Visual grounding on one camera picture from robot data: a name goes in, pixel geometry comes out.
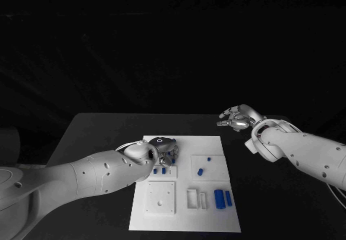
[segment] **blue block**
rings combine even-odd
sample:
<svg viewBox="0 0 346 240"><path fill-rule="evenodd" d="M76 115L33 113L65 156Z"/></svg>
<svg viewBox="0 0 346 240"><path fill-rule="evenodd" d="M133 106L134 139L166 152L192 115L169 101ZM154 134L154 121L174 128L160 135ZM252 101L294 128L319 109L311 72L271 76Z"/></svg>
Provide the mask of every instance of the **blue block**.
<svg viewBox="0 0 346 240"><path fill-rule="evenodd" d="M225 191L225 198L226 198L226 204L228 204L228 206L232 206L229 191Z"/></svg>
<svg viewBox="0 0 346 240"><path fill-rule="evenodd" d="M215 204L216 204L216 208L218 209L225 209L226 208L226 204L225 204L225 197L223 197L223 191L216 189L213 191L213 195L215 195Z"/></svg>
<svg viewBox="0 0 346 240"><path fill-rule="evenodd" d="M200 168L199 170L197 170L197 173L196 173L199 176L202 176L202 174L203 174L203 169Z"/></svg>

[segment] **rectangular slot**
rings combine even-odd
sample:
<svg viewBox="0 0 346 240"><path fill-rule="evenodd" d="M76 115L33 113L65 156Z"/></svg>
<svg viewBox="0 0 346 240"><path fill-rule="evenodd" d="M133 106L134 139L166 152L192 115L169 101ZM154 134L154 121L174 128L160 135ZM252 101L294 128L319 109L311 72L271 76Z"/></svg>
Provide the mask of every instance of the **rectangular slot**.
<svg viewBox="0 0 346 240"><path fill-rule="evenodd" d="M208 210L208 203L206 203L206 194L202 192L199 194L199 201L200 201L200 210Z"/></svg>
<svg viewBox="0 0 346 240"><path fill-rule="evenodd" d="M197 209L197 190L187 189L186 190L186 197L187 197L187 209Z"/></svg>

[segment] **robotic hand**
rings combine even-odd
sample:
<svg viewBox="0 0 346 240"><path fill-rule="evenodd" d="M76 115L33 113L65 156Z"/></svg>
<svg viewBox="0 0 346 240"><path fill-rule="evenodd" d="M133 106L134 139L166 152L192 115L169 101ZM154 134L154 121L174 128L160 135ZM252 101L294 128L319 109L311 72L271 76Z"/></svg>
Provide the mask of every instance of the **robotic hand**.
<svg viewBox="0 0 346 240"><path fill-rule="evenodd" d="M346 191L345 144L301 132L284 120L267 119L245 104L226 109L219 118L226 115L229 119L218 126L231 126L236 132L252 127L245 146L254 154L259 153L271 162L288 158L301 172Z"/></svg>
<svg viewBox="0 0 346 240"><path fill-rule="evenodd" d="M174 139L156 137L42 169L0 167L0 239L22 240L46 214L76 199L110 194L177 158Z"/></svg>

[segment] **table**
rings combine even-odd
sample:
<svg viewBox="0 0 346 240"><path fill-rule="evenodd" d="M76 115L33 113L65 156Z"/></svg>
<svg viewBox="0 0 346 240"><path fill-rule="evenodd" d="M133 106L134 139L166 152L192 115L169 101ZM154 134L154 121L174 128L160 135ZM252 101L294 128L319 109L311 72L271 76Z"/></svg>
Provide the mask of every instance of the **table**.
<svg viewBox="0 0 346 240"><path fill-rule="evenodd" d="M144 135L221 136L242 233L128 231L135 185L78 199L55 209L24 240L98 239L342 239L346 212L323 182L285 158L271 163L244 143L251 128L218 127L218 115L81 113L75 116L48 167L115 149Z"/></svg>

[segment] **blue cylinder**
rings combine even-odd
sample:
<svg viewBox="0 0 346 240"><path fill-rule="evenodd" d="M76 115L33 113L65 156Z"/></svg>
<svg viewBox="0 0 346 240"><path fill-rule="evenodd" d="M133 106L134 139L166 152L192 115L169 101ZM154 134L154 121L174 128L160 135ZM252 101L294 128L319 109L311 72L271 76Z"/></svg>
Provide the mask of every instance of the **blue cylinder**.
<svg viewBox="0 0 346 240"><path fill-rule="evenodd" d="M216 189L213 191L213 195L215 195L216 208L218 209L225 209L226 208L226 204L225 204L223 191Z"/></svg>
<svg viewBox="0 0 346 240"><path fill-rule="evenodd" d="M197 173L196 173L199 176L202 176L202 174L203 174L203 169L200 168L199 170L197 170Z"/></svg>
<svg viewBox="0 0 346 240"><path fill-rule="evenodd" d="M226 205L232 206L229 191L225 191Z"/></svg>

